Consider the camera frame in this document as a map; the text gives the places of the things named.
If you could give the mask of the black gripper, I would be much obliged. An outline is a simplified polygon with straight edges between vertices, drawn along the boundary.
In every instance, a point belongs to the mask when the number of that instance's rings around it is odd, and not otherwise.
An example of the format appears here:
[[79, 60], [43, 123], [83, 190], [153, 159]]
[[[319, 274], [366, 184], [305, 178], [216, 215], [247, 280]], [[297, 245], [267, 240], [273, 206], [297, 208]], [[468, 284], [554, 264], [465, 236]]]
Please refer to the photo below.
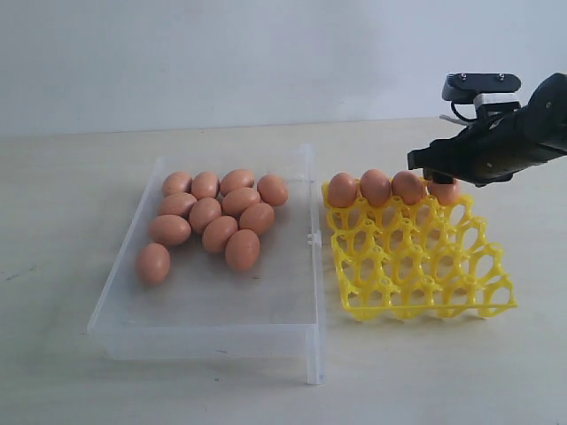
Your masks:
[[[478, 187], [506, 182], [514, 174], [566, 155], [566, 75], [554, 73], [533, 91], [527, 104], [462, 137], [433, 140], [407, 155], [409, 170], [452, 185], [455, 178]], [[451, 175], [438, 171], [451, 171]]]

